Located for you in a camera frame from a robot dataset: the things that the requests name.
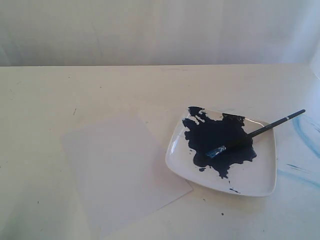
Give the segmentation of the black paintbrush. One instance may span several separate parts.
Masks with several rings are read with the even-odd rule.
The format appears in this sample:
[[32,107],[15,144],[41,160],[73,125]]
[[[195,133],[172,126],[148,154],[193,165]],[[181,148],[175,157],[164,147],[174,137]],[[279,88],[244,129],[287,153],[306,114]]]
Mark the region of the black paintbrush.
[[254,137],[256,137],[264,132],[267,132],[268,130],[271,130],[271,129],[273,129],[273,128],[275,128],[275,127],[277,127],[277,126],[279,126],[279,125],[281,125],[281,124],[283,124],[283,123],[285,123],[285,122],[287,122],[287,121],[289,121],[289,120],[291,120],[291,119],[293,119],[293,118],[295,118],[305,112],[306,112],[306,110],[302,109],[302,110],[299,110],[295,113],[292,113],[282,119],[279,119],[279,120],[272,122],[262,128],[259,128],[255,131],[247,134],[246,136],[244,136],[242,138],[238,138],[232,142],[226,143],[220,147],[212,149],[211,151],[207,152],[205,155],[212,159],[224,151],[231,150],[231,149],[236,148],[238,146],[243,146],[243,145],[247,144],[250,140],[252,140]]

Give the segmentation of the white paper sheet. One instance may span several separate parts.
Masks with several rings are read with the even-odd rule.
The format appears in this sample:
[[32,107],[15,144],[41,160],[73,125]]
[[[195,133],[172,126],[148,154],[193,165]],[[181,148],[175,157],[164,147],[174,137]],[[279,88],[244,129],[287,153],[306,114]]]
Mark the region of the white paper sheet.
[[101,237],[192,190],[168,169],[165,150],[137,116],[122,113],[78,128],[61,143],[90,227]]

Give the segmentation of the white square plate with paint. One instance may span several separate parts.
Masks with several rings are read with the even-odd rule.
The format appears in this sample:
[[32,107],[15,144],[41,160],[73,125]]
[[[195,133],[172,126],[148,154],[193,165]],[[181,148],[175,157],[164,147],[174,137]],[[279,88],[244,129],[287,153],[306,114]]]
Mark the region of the white square plate with paint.
[[273,129],[266,122],[190,106],[173,132],[165,162],[178,176],[198,185],[250,197],[270,195],[276,185]]

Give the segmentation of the white backdrop curtain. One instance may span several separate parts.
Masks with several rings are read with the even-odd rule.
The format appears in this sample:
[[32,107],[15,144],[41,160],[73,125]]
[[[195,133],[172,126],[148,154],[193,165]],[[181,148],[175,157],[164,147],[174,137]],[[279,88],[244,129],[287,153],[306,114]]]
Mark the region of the white backdrop curtain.
[[317,0],[3,0],[2,66],[304,63]]

